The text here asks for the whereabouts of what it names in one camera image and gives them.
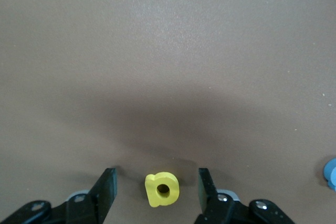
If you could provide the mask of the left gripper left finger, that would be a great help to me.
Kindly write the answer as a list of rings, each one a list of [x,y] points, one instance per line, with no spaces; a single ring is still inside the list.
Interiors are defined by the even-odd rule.
[[[103,223],[116,196],[117,170],[107,168],[88,192],[57,207],[46,200],[28,202],[1,223]]]

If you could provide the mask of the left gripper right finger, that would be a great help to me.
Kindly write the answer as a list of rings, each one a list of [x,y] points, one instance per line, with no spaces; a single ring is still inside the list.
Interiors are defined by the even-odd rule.
[[[198,197],[202,213],[195,223],[294,223],[270,200],[255,199],[246,206],[235,192],[217,189],[207,168],[198,169]]]

